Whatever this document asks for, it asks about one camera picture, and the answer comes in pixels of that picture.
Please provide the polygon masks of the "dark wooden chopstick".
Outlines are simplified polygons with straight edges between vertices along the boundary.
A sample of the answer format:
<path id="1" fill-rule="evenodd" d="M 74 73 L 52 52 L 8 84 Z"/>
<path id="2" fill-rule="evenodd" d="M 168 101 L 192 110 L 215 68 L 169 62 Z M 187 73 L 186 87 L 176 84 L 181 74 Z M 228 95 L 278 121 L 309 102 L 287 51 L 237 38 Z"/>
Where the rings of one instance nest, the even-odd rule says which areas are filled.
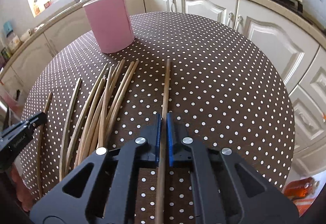
<path id="1" fill-rule="evenodd" d="M 164 223 L 164 195 L 165 195 L 165 171 L 166 171 L 166 120 L 169 105 L 171 61 L 168 58 L 165 66 L 164 93 L 162 101 L 162 121 L 160 136 L 159 166 L 157 170 L 156 201 L 155 201 L 155 223 Z"/>

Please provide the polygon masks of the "cream kitchen cabinets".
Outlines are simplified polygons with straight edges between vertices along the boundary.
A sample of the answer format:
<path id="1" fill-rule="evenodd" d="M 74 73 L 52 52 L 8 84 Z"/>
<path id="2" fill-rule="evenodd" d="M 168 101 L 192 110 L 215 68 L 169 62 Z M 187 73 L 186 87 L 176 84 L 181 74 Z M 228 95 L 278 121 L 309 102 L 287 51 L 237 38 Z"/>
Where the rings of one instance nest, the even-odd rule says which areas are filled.
<path id="1" fill-rule="evenodd" d="M 195 14 L 243 34 L 269 58 L 290 93 L 296 122 L 293 165 L 309 176 L 325 170 L 325 37 L 304 18 L 271 0 L 125 0 L 131 15 Z M 47 63 L 90 30 L 81 4 L 47 21 L 1 71 L 9 92 L 27 92 Z"/>

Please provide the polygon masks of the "orange plastic bag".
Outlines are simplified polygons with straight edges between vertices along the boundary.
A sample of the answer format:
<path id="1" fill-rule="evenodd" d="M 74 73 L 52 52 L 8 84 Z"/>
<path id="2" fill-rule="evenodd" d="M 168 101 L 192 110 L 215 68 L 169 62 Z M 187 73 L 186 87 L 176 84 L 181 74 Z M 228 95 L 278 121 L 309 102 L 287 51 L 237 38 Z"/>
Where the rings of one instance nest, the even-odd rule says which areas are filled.
<path id="1" fill-rule="evenodd" d="M 283 194 L 295 204 L 299 215 L 302 216 L 316 199 L 318 187 L 319 181 L 313 177 L 308 177 L 291 181 L 285 187 Z"/>

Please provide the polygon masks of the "jar with teal lid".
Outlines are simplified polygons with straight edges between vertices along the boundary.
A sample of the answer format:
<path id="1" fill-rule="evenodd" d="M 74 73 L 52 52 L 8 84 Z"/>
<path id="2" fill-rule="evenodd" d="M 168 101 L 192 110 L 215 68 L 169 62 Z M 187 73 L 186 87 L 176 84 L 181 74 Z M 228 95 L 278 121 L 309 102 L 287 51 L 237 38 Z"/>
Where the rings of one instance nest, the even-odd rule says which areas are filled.
<path id="1" fill-rule="evenodd" d="M 16 52 L 16 50 L 21 46 L 21 41 L 19 37 L 14 33 L 12 25 L 9 21 L 3 24 L 4 34 L 6 36 L 6 42 L 9 50 L 12 54 Z"/>

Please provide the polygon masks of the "brown polka dot tablecloth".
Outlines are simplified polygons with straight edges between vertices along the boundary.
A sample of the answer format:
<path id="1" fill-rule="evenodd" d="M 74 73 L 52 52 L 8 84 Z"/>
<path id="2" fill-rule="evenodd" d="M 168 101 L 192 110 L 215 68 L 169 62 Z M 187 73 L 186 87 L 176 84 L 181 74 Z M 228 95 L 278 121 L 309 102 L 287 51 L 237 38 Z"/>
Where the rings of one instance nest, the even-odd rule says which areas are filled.
<path id="1" fill-rule="evenodd" d="M 120 106 L 108 150 L 123 147 L 140 130 L 162 117 L 166 60 L 171 61 L 168 113 L 188 135 L 209 149 L 230 148 L 281 191 L 291 163 L 294 113 L 287 89 L 264 53 L 238 32 L 191 14 L 156 12 L 131 17 L 134 41 L 106 55 L 92 32 L 59 52 L 32 87 L 23 112 L 43 109 L 53 97 L 41 148 L 43 197 L 59 181 L 61 141 L 71 96 L 82 78 L 70 120 L 70 143 L 82 108 L 103 67 L 125 59 L 109 100 L 115 97 L 131 62 L 139 60 Z M 24 150 L 28 187 L 40 200 L 36 157 L 38 138 Z M 188 169 L 169 165 L 166 145 L 164 223 L 196 223 Z M 155 223 L 157 170 L 140 168 L 133 223 Z"/>

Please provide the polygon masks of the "pink cylindrical utensil holder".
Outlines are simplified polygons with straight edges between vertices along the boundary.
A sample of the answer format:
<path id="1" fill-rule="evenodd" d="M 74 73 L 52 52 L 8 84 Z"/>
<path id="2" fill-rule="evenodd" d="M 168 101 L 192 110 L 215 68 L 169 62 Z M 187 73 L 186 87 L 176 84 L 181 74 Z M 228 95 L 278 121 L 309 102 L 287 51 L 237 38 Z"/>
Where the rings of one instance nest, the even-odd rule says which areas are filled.
<path id="1" fill-rule="evenodd" d="M 102 53 L 116 53 L 134 41 L 125 0 L 91 0 L 83 9 Z"/>

